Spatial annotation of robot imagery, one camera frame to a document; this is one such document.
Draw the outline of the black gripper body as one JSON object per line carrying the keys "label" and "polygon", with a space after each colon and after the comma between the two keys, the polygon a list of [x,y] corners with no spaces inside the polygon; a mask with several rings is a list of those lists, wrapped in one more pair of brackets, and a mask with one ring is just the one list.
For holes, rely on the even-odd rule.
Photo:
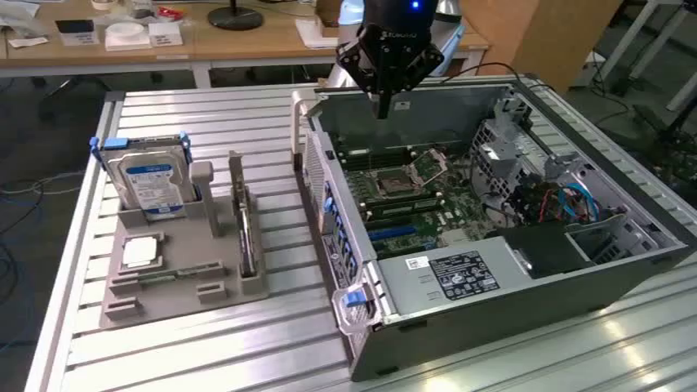
{"label": "black gripper body", "polygon": [[423,47],[432,43],[435,1],[365,1],[361,27],[368,28],[371,40],[379,46],[384,76],[384,54],[400,46]]}

